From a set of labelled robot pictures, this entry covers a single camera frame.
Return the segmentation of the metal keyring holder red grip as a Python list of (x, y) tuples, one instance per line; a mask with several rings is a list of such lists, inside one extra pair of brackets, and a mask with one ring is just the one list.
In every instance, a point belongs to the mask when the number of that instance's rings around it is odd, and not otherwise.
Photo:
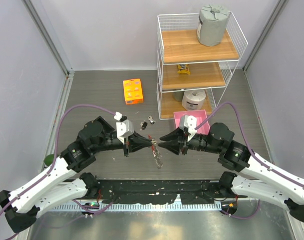
[(159, 150), (157, 149), (157, 142), (154, 138), (152, 138), (151, 135), (148, 135), (148, 138), (151, 140), (151, 143), (152, 143), (151, 149), (152, 149), (152, 154), (153, 154), (154, 160), (157, 165), (157, 169), (161, 169), (163, 166), (163, 163), (161, 161), (162, 156), (161, 156)]

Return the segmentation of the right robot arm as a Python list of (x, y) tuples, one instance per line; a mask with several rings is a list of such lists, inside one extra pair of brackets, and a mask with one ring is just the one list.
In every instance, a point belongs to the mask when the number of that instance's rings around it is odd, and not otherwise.
[(218, 154), (218, 162), (227, 169), (218, 184), (220, 195), (234, 194), (269, 202), (304, 223), (304, 178), (267, 161), (235, 141), (234, 135), (221, 122), (211, 125), (208, 134), (178, 127), (160, 138), (159, 147), (176, 155), (185, 155), (188, 150)]

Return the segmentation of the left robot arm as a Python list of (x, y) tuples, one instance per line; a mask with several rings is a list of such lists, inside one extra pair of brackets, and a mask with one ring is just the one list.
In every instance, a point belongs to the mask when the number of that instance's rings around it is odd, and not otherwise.
[(58, 184), (95, 162), (96, 153), (120, 149), (128, 156), (150, 146), (151, 140), (139, 135), (127, 119), (117, 122), (116, 128), (102, 117), (89, 121), (47, 169), (16, 190), (0, 192), (0, 205), (9, 227), (19, 233), (57, 205), (81, 197), (95, 198), (99, 183), (89, 172), (66, 186)]

